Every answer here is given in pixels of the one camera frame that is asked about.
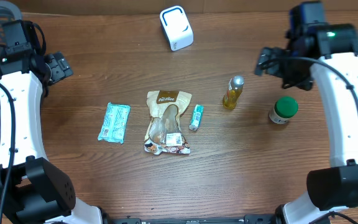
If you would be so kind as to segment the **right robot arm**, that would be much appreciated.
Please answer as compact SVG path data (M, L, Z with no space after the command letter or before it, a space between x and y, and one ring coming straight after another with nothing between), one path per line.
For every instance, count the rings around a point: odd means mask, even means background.
M306 192L273 214L246 215L246 223L328 223L358 207L358 34L351 24L329 24L323 4L291 9L288 45L263 48L256 75L269 74L283 88L318 86L329 131L330 166L312 170Z

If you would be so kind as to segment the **small teal tissue pack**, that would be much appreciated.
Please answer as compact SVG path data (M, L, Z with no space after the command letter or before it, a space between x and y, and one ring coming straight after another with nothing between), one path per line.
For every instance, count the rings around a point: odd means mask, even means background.
M189 124L189 129L191 131L197 131L201 124L201 119L203 116L204 106L197 104L193 110L191 121Z

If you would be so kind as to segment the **green lid jar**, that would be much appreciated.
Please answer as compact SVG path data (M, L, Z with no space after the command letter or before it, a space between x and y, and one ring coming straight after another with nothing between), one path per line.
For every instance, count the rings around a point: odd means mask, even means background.
M275 102L268 116L276 124L286 124L297 112L297 101L290 96L284 96Z

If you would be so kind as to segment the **brown white snack pouch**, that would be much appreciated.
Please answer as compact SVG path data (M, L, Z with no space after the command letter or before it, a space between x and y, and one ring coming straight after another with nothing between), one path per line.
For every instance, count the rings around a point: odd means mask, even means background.
M147 93L150 124L144 138L145 152L155 155L163 152L191 152L180 127L180 117L189 106L191 97L192 94L184 91L159 90Z

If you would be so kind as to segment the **large teal wipes pack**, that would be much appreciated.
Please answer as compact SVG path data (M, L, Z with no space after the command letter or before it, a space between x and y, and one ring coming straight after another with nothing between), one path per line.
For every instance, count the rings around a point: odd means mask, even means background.
M98 140L123 144L131 107L108 103Z

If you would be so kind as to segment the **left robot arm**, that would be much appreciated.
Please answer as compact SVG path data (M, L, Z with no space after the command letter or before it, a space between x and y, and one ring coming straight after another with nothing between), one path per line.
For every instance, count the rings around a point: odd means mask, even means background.
M69 176L45 153L40 106L48 88L72 75L60 53L47 54L41 28L2 25L0 56L0 218L12 223L107 223L99 207L80 200Z

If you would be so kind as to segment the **yellow liquid bottle grey cap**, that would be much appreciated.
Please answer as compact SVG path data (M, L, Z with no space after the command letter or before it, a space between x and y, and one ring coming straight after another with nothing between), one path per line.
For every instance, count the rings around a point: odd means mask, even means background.
M230 79L227 92L223 96L223 106L226 109L233 110L237 101L243 91L244 87L244 77L241 75L234 76Z

